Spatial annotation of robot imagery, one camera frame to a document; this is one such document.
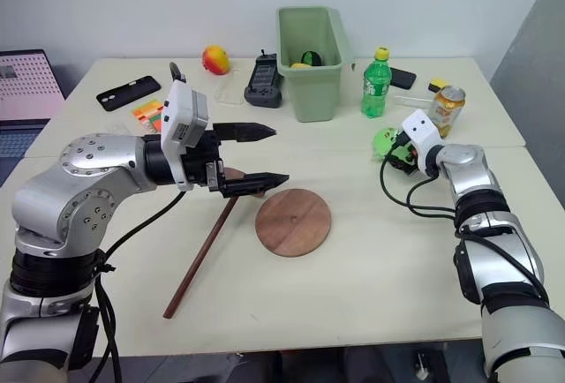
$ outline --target floor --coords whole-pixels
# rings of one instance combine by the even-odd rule
[[[380,350],[393,373],[395,383],[420,382],[415,377],[412,358],[413,351],[422,348],[443,351],[452,382],[486,383],[481,368],[483,360],[480,340],[381,345]],[[185,383],[205,376],[213,376],[206,379],[206,382],[223,383],[239,359],[237,354],[125,357],[121,364],[125,383]],[[95,358],[82,370],[72,372],[70,383],[87,383],[98,361]],[[98,382],[113,381],[111,366],[107,364]]]

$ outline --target black phone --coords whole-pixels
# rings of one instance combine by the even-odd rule
[[[96,100],[107,111],[113,111],[160,89],[161,85],[153,77],[145,76],[97,94]]]
[[[390,67],[390,70],[392,71],[392,80],[390,80],[391,86],[400,87],[401,89],[406,90],[412,87],[414,80],[416,79],[416,74],[392,67]]]

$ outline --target white table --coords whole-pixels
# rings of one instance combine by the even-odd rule
[[[223,152],[230,165],[265,168],[252,148],[236,153],[226,147]],[[543,259],[552,307],[563,315],[565,244],[559,223],[565,213],[525,148],[490,147],[486,155]],[[53,161],[23,160],[0,191],[0,275],[8,275],[13,254],[9,200]],[[378,186],[377,164],[359,152],[297,149],[290,161],[273,151],[268,162],[269,169],[291,175],[279,190],[308,188],[327,201],[333,221],[326,242],[302,258],[275,256],[255,236],[254,218],[263,201],[241,199],[177,315],[163,319],[226,202],[202,188],[192,191],[112,258],[117,271],[104,284],[117,311],[120,353],[173,355],[480,336],[479,308],[461,295],[453,267],[456,240],[449,222],[421,219],[392,204]],[[387,180],[400,195],[415,178],[391,169]],[[176,193],[174,187],[161,187],[126,200],[102,249]],[[423,187],[416,198],[434,205],[451,202],[445,181]],[[97,355],[103,344],[100,336]]]
[[[343,70],[342,103],[335,118],[310,124],[299,123],[294,118],[287,100],[280,109],[256,108],[243,100],[244,88],[254,64],[252,59],[232,60],[236,73],[227,76],[215,76],[204,70],[199,59],[175,61],[192,86],[207,95],[211,121],[256,121],[270,125],[279,133],[271,142],[276,149],[308,146],[326,151],[366,151],[375,132],[386,126],[398,126],[412,111],[411,108],[395,105],[392,95],[422,94],[431,97],[433,94],[427,90],[427,84],[434,76],[441,76],[467,92],[467,104],[449,135],[450,142],[481,146],[524,145],[524,139],[472,58],[392,58],[392,66],[413,71],[418,78],[410,91],[391,87],[385,115],[373,120],[360,113],[362,74],[370,60],[357,60],[355,71],[351,71],[350,67]],[[132,115],[132,109],[151,98],[166,99],[171,81],[169,62],[164,58],[97,61],[69,96],[63,111],[50,121],[26,156],[58,156],[64,145],[89,132],[143,134],[145,131]],[[106,112],[95,99],[104,90],[148,74],[161,83],[162,90],[113,112]],[[235,106],[221,104],[218,98],[240,103]]]

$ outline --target orange can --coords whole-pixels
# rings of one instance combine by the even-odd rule
[[[464,105],[465,91],[457,86],[445,86],[433,98],[427,115],[443,139],[449,134]]]

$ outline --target robotic arm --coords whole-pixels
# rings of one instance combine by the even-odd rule
[[[162,136],[91,134],[74,140],[50,169],[16,194],[18,224],[10,280],[0,310],[0,382],[59,383],[92,357],[99,309],[94,280],[113,213],[129,196],[176,184],[207,186],[224,197],[255,194],[288,176],[258,173],[226,180],[222,140],[275,134],[261,124],[207,127],[206,98],[171,64],[173,85],[162,111]]]
[[[489,383],[565,381],[565,321],[549,308],[544,272],[479,146],[444,145],[421,110],[403,122],[418,168],[451,184],[463,296],[481,305]]]

